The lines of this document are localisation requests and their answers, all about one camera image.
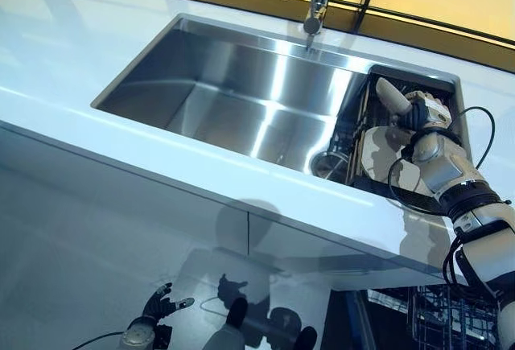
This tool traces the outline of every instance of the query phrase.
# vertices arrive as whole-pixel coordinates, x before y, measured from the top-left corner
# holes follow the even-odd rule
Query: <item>sink basin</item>
[[[310,174],[376,64],[183,15],[92,106]]]

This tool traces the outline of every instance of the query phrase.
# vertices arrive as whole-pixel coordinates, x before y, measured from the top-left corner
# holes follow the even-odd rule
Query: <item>dishwasher rack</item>
[[[420,349],[497,349],[496,306],[456,298],[448,286],[409,289],[408,330]]]

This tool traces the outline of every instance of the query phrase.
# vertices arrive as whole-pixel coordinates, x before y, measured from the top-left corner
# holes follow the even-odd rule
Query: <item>kitchen counter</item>
[[[182,13],[304,38],[299,23],[188,0],[0,0],[0,121],[173,179],[201,196],[238,200],[265,217],[279,213],[286,225],[361,252],[440,266],[441,255],[427,252],[445,253],[453,237],[449,220],[429,220],[365,191],[93,109],[98,94]],[[457,75],[465,107],[485,106],[496,119],[496,140],[481,172],[501,198],[515,198],[515,75],[327,29],[317,44]],[[468,118],[478,159],[489,121],[481,113]],[[408,236],[418,243],[406,244]]]

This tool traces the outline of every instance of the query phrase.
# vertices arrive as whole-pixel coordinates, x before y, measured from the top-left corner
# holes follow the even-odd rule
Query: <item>black cable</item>
[[[416,212],[419,212],[419,213],[423,213],[425,215],[432,215],[432,216],[447,216],[446,213],[441,213],[441,212],[432,212],[432,211],[428,211],[426,209],[423,209],[423,208],[419,208],[419,207],[415,207],[414,205],[411,205],[411,204],[408,204],[407,202],[405,202],[404,200],[402,200],[397,193],[395,193],[395,191],[393,190],[393,185],[392,185],[392,174],[393,174],[393,169],[396,167],[396,165],[398,163],[400,163],[404,158],[401,157],[399,159],[397,159],[391,167],[389,167],[389,170],[388,170],[388,187],[389,187],[389,191],[390,193],[392,194],[392,197],[398,201],[399,203],[401,203],[404,207],[408,208],[408,209],[411,209],[412,211],[416,211]]]
[[[121,334],[123,334],[123,331],[110,332],[109,334],[104,334],[103,336],[98,336],[97,338],[88,340],[87,342],[80,344],[79,346],[77,346],[76,348],[73,348],[72,350],[78,350],[79,348],[83,348],[84,346],[91,344],[92,342],[95,342],[96,340],[101,340],[102,338],[106,338],[108,336],[120,336]]]
[[[490,119],[490,123],[492,124],[492,131],[490,133],[490,141],[488,142],[488,146],[486,147],[486,150],[484,151],[483,156],[481,157],[480,161],[476,165],[476,169],[479,169],[481,164],[483,163],[484,159],[486,159],[486,156],[488,155],[488,152],[490,151],[490,148],[492,147],[493,139],[496,136],[496,121],[495,121],[495,119],[493,119],[492,113],[490,113],[486,108],[484,108],[482,106],[471,106],[471,107],[468,107],[464,111],[459,113],[458,116],[452,120],[452,122],[449,125],[448,129],[452,130],[454,128],[455,124],[456,124],[456,121],[458,121],[459,118],[461,118],[465,113],[467,113],[467,112],[469,112],[471,110],[479,110],[479,111],[482,111],[482,112],[486,113],[486,115],[488,115],[488,118]]]

